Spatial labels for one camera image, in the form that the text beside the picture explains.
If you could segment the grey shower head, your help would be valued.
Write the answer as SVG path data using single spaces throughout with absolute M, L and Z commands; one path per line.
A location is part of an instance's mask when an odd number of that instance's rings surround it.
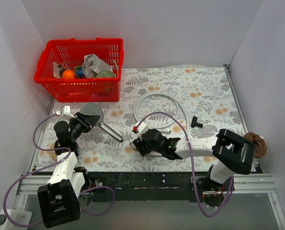
M 110 135 L 113 139 L 115 139 L 118 142 L 123 142 L 124 139 L 123 137 L 117 133 L 115 130 L 113 130 L 111 127 L 109 127 L 105 122 L 104 122 L 104 114 L 103 110 L 100 106 L 94 104 L 94 103 L 86 103 L 83 105 L 80 109 L 80 113 L 82 115 L 87 115 L 87 116 L 98 116 L 97 122 L 95 122 L 92 127 L 99 127 L 101 128 L 104 132 L 106 132 L 108 135 Z

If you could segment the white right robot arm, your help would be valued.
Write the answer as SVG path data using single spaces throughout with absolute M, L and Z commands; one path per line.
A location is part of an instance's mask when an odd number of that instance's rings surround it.
M 216 157 L 218 163 L 210 166 L 205 178 L 197 180 L 197 186 L 204 191 L 219 189 L 235 174 L 251 173 L 256 144 L 228 129 L 219 131 L 211 149 L 205 145 L 189 147 L 186 139 L 167 138 L 158 130 L 148 127 L 140 129 L 135 126 L 133 132 L 137 138 L 132 141 L 132 146 L 143 157 L 154 152 L 172 161 L 182 160 L 191 156 L 190 150 L 194 156 Z

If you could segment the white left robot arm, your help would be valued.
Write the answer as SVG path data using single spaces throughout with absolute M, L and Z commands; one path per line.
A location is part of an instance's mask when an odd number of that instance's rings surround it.
M 57 140 L 54 151 L 58 165 L 51 178 L 38 188 L 43 223 L 46 228 L 55 227 L 80 218 L 80 192 L 90 188 L 91 180 L 84 167 L 76 166 L 79 146 L 77 139 L 82 133 L 88 133 L 102 120 L 101 113 L 79 113 L 67 121 L 54 125 Z

